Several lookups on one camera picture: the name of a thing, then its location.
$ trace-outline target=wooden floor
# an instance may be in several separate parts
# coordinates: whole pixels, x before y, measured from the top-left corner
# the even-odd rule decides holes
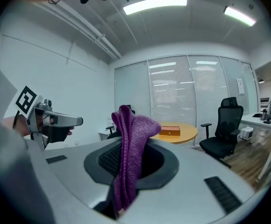
[[[245,179],[255,191],[266,185],[267,177],[271,177],[271,163],[260,182],[256,182],[271,150],[271,132],[258,129],[258,134],[255,142],[250,144],[250,141],[242,139],[237,143],[234,154],[223,159],[231,165],[231,170]]]

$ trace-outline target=white paper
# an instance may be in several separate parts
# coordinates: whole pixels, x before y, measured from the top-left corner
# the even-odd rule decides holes
[[[237,86],[238,86],[238,92],[240,95],[244,95],[244,86],[241,78],[236,78],[237,79]]]

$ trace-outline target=purple towel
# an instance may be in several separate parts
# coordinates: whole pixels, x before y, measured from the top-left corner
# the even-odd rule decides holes
[[[145,144],[162,127],[146,116],[134,115],[126,105],[112,113],[112,119],[122,133],[120,171],[114,181],[114,195],[119,211],[128,208],[136,198],[136,182],[141,177]]]

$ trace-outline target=yellow table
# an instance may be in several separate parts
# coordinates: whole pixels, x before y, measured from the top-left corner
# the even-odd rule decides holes
[[[180,136],[169,136],[169,135],[155,135],[151,137],[152,139],[162,140],[165,142],[173,143],[173,144],[182,144],[194,139],[198,130],[196,127],[179,122],[159,122],[162,126],[179,126],[180,128]]]

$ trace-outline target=wooden box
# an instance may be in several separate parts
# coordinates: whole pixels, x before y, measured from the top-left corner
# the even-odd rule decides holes
[[[162,126],[160,135],[180,136],[179,126]]]

